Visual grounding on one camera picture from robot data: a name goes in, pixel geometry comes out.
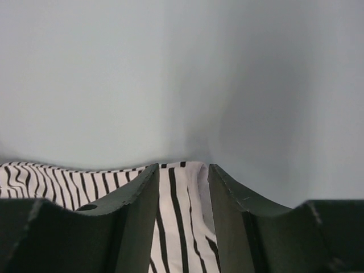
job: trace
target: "white backdrop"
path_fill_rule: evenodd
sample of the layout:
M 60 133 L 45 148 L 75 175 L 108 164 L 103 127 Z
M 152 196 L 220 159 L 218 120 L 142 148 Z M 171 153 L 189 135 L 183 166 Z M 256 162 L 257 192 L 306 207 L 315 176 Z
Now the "white backdrop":
M 0 158 L 220 164 L 284 205 L 364 198 L 361 0 L 0 2 Z

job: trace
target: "curved edge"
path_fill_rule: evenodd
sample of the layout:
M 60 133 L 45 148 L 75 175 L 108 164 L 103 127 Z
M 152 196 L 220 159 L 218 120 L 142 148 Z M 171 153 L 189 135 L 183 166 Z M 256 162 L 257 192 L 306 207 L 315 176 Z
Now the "curved edge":
M 158 163 L 152 164 L 140 173 L 135 179 L 120 188 L 110 192 L 108 195 L 79 207 L 75 212 L 85 216 L 97 216 L 109 214 L 131 204 L 142 193 L 145 186 L 151 181 L 153 175 L 159 170 Z M 82 210 L 85 206 L 96 206 L 91 210 Z
M 218 180 L 224 186 L 241 212 L 247 211 L 261 217 L 275 217 L 292 211 L 291 208 L 273 202 L 237 182 L 219 165 L 210 165 L 209 181 L 211 180 Z

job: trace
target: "dark green plastic piece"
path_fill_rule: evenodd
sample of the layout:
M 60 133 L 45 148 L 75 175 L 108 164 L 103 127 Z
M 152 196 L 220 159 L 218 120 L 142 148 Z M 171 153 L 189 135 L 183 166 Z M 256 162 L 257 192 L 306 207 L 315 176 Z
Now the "dark green plastic piece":
M 0 272 L 146 273 L 159 166 L 78 211 L 46 199 L 0 200 Z
M 222 273 L 364 272 L 364 201 L 274 203 L 210 165 Z

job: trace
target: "striped fabric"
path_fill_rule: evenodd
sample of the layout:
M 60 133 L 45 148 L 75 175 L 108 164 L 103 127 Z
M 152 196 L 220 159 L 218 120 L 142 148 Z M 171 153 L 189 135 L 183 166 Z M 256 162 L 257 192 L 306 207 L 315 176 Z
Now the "striped fabric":
M 93 202 L 136 178 L 145 167 L 75 171 L 29 162 L 0 166 L 0 198 L 45 197 L 70 210 Z M 208 169 L 199 162 L 160 165 L 159 206 L 149 273 L 218 273 L 215 235 L 204 223 L 199 180 Z

